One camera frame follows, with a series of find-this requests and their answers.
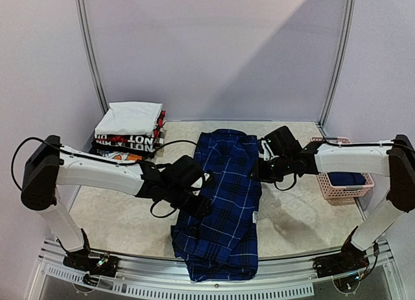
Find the blue plaid flannel shirt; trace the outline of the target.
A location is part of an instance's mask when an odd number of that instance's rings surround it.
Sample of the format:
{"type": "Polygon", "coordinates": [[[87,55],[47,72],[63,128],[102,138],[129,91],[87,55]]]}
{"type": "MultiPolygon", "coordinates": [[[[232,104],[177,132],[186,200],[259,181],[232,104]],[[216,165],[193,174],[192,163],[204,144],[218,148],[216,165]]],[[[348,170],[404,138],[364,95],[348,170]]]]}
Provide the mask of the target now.
{"type": "Polygon", "coordinates": [[[218,129],[201,133],[194,159],[213,179],[202,189],[212,213],[197,220],[179,212],[171,226],[174,255],[193,282],[245,281],[258,269],[257,225],[261,184],[249,178],[258,158],[254,135],[218,129]]]}

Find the dark blue garment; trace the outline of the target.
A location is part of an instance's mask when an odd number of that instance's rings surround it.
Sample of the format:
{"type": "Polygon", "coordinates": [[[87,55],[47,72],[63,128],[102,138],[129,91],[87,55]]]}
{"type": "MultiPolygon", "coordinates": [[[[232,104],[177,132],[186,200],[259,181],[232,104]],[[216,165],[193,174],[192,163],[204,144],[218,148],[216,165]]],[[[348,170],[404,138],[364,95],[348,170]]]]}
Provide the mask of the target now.
{"type": "Polygon", "coordinates": [[[333,186],[356,186],[366,184],[365,177],[360,173],[330,172],[327,176],[333,186]]]}

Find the pink plastic laundry basket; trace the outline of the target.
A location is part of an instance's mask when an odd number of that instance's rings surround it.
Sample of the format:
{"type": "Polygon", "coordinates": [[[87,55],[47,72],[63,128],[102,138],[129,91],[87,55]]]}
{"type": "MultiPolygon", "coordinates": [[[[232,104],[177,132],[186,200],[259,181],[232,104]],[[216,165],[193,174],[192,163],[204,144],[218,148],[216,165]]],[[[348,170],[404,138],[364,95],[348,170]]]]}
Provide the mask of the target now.
{"type": "Polygon", "coordinates": [[[356,186],[333,186],[327,174],[319,173],[316,178],[324,200],[330,205],[353,204],[355,198],[365,196],[374,187],[374,181],[369,173],[361,173],[366,179],[366,184],[356,186]]]}

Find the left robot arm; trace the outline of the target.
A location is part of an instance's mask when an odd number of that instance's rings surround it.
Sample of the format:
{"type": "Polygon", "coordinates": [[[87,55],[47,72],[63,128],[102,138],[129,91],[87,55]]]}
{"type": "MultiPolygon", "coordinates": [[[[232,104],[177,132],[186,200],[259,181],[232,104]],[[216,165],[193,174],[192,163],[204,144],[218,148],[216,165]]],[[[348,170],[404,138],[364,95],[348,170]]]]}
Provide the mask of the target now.
{"type": "Polygon", "coordinates": [[[148,159],[120,161],[65,146],[57,135],[37,141],[40,145],[25,163],[22,182],[15,185],[22,204],[45,220],[82,270],[91,270],[97,263],[96,256],[90,251],[86,233],[60,203],[59,185],[114,190],[151,199],[154,204],[165,201],[174,210],[199,220],[212,212],[210,200],[200,193],[211,174],[203,171],[192,157],[182,156],[164,164],[148,159]]]}

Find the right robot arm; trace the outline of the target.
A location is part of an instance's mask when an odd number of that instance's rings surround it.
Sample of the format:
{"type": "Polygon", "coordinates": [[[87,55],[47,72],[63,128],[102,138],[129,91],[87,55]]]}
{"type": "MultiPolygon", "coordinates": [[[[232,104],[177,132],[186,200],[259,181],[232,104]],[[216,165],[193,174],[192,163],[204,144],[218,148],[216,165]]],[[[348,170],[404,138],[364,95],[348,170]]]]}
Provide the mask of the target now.
{"type": "Polygon", "coordinates": [[[319,277],[346,273],[369,265],[366,251],[403,214],[414,210],[414,149],[406,135],[376,143],[340,144],[311,141],[301,146],[287,126],[259,141],[259,158],[250,177],[276,184],[285,176],[330,172],[369,173],[388,177],[390,187],[373,213],[347,237],[339,253],[317,257],[319,277]]]}

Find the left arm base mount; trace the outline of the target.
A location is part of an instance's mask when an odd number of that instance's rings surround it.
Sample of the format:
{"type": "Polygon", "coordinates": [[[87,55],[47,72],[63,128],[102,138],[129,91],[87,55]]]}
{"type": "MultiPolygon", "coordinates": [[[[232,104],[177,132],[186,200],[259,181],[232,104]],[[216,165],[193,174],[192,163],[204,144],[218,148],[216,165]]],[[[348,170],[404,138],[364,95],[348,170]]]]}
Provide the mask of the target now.
{"type": "Polygon", "coordinates": [[[110,253],[99,253],[92,257],[88,240],[84,241],[84,247],[78,251],[64,249],[65,257],[63,265],[68,268],[83,271],[85,274],[82,283],[96,287],[101,276],[115,277],[120,258],[110,253]]]}

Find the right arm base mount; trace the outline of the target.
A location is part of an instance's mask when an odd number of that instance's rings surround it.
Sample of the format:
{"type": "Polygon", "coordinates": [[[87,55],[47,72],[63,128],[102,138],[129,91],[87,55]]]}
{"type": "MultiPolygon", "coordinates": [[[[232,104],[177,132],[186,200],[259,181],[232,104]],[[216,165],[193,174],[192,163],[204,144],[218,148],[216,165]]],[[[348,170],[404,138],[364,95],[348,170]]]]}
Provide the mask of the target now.
{"type": "Polygon", "coordinates": [[[375,257],[372,267],[370,267],[366,251],[356,248],[351,243],[351,237],[348,237],[341,247],[340,253],[313,259],[313,269],[316,271],[318,278],[356,271],[356,274],[333,281],[335,286],[339,288],[355,286],[367,278],[377,265],[379,245],[374,242],[372,247],[375,257]]]}

